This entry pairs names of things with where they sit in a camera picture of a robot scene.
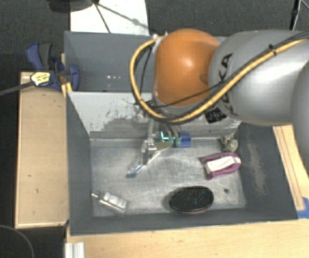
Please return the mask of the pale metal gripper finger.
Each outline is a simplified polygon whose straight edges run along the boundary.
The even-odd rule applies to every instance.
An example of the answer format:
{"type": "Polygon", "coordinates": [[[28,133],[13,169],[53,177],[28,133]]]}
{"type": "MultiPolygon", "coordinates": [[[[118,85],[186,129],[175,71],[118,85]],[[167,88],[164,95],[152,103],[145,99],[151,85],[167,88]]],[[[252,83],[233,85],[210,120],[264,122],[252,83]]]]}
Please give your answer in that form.
{"type": "Polygon", "coordinates": [[[162,154],[164,151],[166,151],[170,147],[171,145],[169,144],[155,144],[151,146],[151,148],[149,149],[150,155],[149,155],[149,160],[148,160],[147,165],[149,165],[156,157],[158,157],[160,154],[162,154]]]}
{"type": "Polygon", "coordinates": [[[140,148],[140,153],[135,157],[135,159],[129,164],[127,169],[126,177],[136,177],[143,168],[147,165],[150,155],[150,148],[152,142],[145,140],[140,148]]]}

